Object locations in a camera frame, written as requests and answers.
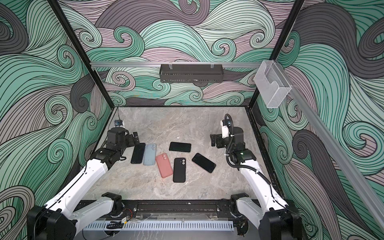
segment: aluminum rail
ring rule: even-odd
[[[259,68],[261,62],[146,62],[146,61],[95,61],[92,68],[159,68],[162,64],[221,64],[223,68]]]

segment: light blue phone case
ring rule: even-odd
[[[147,144],[145,146],[143,164],[146,166],[155,165],[156,158],[156,144]]]

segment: pink phone case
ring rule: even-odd
[[[167,154],[162,153],[156,156],[157,166],[159,167],[162,178],[169,177],[173,174]]]

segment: red wire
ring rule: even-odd
[[[131,219],[132,216],[133,216],[133,212],[132,212],[132,210],[131,210],[131,209],[124,209],[124,210],[129,210],[129,211],[131,212],[131,217],[130,217],[130,219]]]

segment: phone screen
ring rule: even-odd
[[[142,163],[144,151],[145,151],[145,143],[139,143],[138,145],[135,145],[135,148],[133,149],[131,163],[134,163],[134,164]]]
[[[169,145],[169,150],[174,152],[191,152],[191,144],[182,142],[171,142]]]
[[[200,167],[202,167],[204,170],[206,170],[209,173],[212,173],[213,170],[216,167],[216,164],[212,162],[211,160],[207,159],[200,153],[196,153],[196,155],[192,158],[192,162],[196,163]]]

